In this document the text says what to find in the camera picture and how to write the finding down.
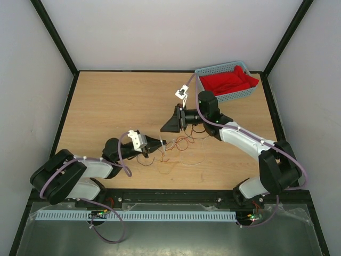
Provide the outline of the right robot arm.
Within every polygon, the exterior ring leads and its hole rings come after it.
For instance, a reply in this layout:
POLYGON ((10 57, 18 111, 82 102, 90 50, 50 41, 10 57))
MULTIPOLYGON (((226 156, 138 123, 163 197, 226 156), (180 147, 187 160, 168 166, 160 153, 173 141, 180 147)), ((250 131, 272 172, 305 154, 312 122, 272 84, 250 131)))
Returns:
POLYGON ((201 91, 196 98, 196 109, 178 104, 161 132, 179 133, 191 125, 203 124, 209 136, 229 143, 258 162, 259 175, 248 178, 233 189, 233 201, 238 207, 247 206, 255 197, 292 189, 293 183, 305 176, 296 160, 291 145, 281 140, 274 142, 257 136, 220 112, 218 99, 212 91, 201 91))

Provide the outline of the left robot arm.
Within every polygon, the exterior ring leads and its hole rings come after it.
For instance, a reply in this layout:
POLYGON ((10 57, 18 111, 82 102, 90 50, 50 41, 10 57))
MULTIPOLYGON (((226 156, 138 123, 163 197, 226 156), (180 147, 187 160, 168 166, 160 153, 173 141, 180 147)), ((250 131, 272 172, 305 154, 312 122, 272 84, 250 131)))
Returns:
POLYGON ((148 158, 167 143, 138 131, 130 131, 128 137, 131 139, 128 143, 109 139, 100 158, 80 157, 62 149, 32 174, 30 183, 40 198, 52 205, 69 198, 85 198, 93 206, 102 206, 107 197, 99 179, 114 178, 123 169, 120 160, 138 155, 148 158))

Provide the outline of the white zip tie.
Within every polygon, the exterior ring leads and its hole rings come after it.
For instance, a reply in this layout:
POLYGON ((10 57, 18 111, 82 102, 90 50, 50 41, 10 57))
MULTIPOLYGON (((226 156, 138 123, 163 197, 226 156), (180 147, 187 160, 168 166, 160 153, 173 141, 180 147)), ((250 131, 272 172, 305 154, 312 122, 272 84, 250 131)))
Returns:
POLYGON ((159 139, 160 139, 160 143, 161 143, 161 147, 162 147, 162 152, 165 153, 166 148, 167 148, 167 142, 164 141, 161 136, 159 136, 159 139))

